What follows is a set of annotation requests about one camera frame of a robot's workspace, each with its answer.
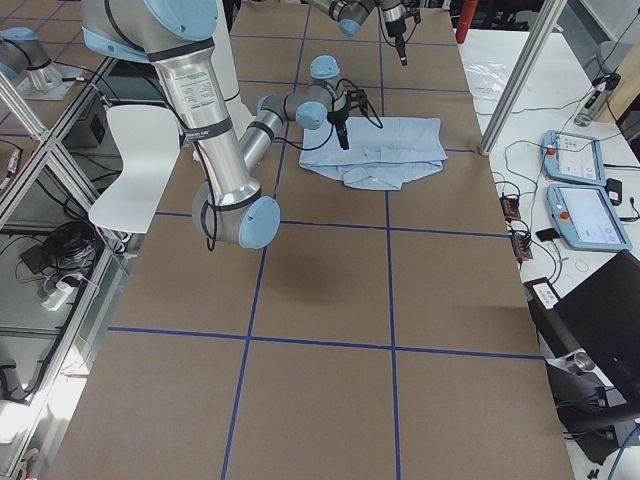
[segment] power strip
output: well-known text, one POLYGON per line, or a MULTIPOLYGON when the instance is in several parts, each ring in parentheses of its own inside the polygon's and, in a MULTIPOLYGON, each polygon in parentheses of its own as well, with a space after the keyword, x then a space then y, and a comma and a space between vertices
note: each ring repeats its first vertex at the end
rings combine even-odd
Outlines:
POLYGON ((513 248, 513 254, 516 256, 516 259, 519 263, 533 259, 531 247, 529 246, 530 241, 527 239, 527 236, 524 233, 511 232, 509 238, 511 239, 511 248, 513 248))
POLYGON ((518 208, 519 205, 520 202, 518 202, 518 200, 516 200, 515 198, 500 197, 500 206, 502 207, 502 213, 504 214, 505 218, 522 218, 520 217, 520 209, 518 208))

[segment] white table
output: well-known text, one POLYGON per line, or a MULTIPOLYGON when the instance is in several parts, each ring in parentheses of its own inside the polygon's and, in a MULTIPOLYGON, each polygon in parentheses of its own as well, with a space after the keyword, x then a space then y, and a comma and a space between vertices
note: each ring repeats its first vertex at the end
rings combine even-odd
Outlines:
MULTIPOLYGON (((522 32, 470 30, 466 42, 460 45, 463 62, 465 64, 484 62, 503 64, 506 73, 509 74, 524 46, 527 35, 522 32)), ((553 33, 513 111, 518 112, 525 108, 562 107, 584 97, 589 88, 590 81, 564 37, 560 33, 553 33)), ((517 184, 522 192, 531 192, 534 189, 533 183, 513 175, 506 168, 505 148, 513 142, 528 140, 540 144, 548 130, 562 129, 566 132, 601 139, 619 133, 614 124, 594 122, 588 128, 575 126, 573 116, 581 104, 582 102, 579 102, 562 109, 525 111, 510 115, 490 155, 495 180, 500 181, 504 176, 504 179, 517 184)), ((497 101, 474 97, 474 105, 478 113, 480 128, 484 132, 497 101)), ((601 149, 605 163, 638 165, 622 135, 601 142, 601 149)), ((508 149, 508 159, 511 170, 527 177, 538 178, 542 161, 539 146, 529 143, 515 144, 508 149)), ((616 207, 617 212, 620 216, 634 216, 629 196, 634 196, 638 200, 636 206, 640 204, 640 171, 607 169, 606 173, 607 177, 619 179, 623 183, 623 203, 616 207)), ((546 206, 546 187, 551 183, 542 172, 538 178, 538 190, 533 205, 534 196, 532 194, 524 195, 520 200, 521 215, 531 227, 532 232, 553 226, 546 206)), ((498 191, 502 191, 502 185, 498 185, 498 191)), ((505 188, 505 193, 513 193, 514 191, 509 186, 505 188)), ((632 253, 640 258, 640 222, 624 225, 631 242, 635 245, 632 253)), ((562 239, 556 240, 555 244, 559 247, 559 256, 563 258, 562 274, 554 284, 561 296, 571 291, 613 256, 612 253, 571 250, 562 239)), ((532 252, 534 259, 524 262, 522 266, 521 278, 523 282, 543 276, 549 277, 554 268, 552 259, 540 247, 533 245, 532 252)), ((589 470, 599 467, 591 464, 574 442, 567 442, 567 448, 571 455, 576 479, 584 479, 589 470)), ((600 467, 599 478, 606 478, 614 457, 615 454, 610 455, 604 467, 600 467)), ((616 470, 616 478, 637 478, 638 471, 640 471, 640 448, 627 449, 616 470)))

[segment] folded shirt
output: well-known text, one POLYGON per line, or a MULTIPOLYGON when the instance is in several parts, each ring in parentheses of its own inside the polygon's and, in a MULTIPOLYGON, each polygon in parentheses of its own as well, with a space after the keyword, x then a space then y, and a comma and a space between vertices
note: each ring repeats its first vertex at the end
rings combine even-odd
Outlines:
MULTIPOLYGON (((440 145, 440 119, 382 117, 376 128, 362 117, 347 120, 349 150, 335 133, 318 150, 303 151, 300 166, 346 186, 366 190, 400 190, 403 183, 437 173, 447 158, 440 145)), ((304 148, 320 145, 331 132, 328 122, 305 130, 304 148)))

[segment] plastic bag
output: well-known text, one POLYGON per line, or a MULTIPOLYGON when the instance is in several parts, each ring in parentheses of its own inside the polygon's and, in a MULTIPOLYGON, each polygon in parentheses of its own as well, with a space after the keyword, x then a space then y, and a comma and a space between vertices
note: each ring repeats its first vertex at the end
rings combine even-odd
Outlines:
POLYGON ((485 100, 498 100, 507 84, 507 66, 497 62, 477 62, 464 65, 471 94, 485 100))

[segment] light blue joint cap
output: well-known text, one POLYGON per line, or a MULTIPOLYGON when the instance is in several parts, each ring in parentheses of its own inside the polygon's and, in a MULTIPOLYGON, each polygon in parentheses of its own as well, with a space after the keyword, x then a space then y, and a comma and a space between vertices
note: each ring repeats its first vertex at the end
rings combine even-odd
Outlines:
POLYGON ((340 20, 340 30, 347 37, 353 37, 360 31, 360 24, 350 18, 343 18, 340 20))
POLYGON ((296 110, 296 122, 302 128, 316 130, 327 118, 327 107, 320 102, 304 102, 296 110))
POLYGON ((218 24, 218 5, 213 0, 144 0, 144 3, 167 30, 185 40, 206 40, 218 24))
POLYGON ((149 57, 144 52, 139 52, 128 45, 123 45, 108 38, 93 33, 82 27, 84 34, 84 43, 90 50, 106 57, 119 58, 120 60, 129 60, 131 62, 149 63, 149 57))
POLYGON ((18 74, 13 71, 13 68, 11 68, 9 65, 5 65, 2 62, 0 62, 0 72, 4 73, 5 77, 7 77, 9 80, 13 80, 18 76, 18 74))
POLYGON ((248 209, 238 234, 242 248, 264 248, 278 233, 280 207, 271 197, 260 197, 248 209))
POLYGON ((311 62, 311 76, 316 80, 327 80, 338 75, 340 67, 331 55, 320 55, 311 62))
POLYGON ((258 100, 258 105, 257 105, 257 111, 259 112, 260 110, 262 110, 262 106, 264 105, 264 102, 267 100, 267 98, 269 98, 271 95, 265 95, 264 97, 261 97, 260 100, 258 100))
POLYGON ((27 27, 13 27, 7 28, 2 36, 7 40, 11 40, 14 42, 17 41, 27 41, 27 40, 37 40, 38 36, 35 34, 33 30, 27 27))

